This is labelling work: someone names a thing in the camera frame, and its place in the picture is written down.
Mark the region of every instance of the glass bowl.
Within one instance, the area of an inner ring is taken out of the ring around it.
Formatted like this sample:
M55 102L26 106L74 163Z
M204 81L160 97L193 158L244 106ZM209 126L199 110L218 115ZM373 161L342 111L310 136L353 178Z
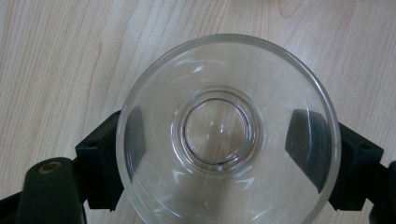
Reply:
M291 133L296 111L305 119ZM165 53L133 86L117 132L120 177L146 223L311 222L330 197L340 150L314 74L246 35Z

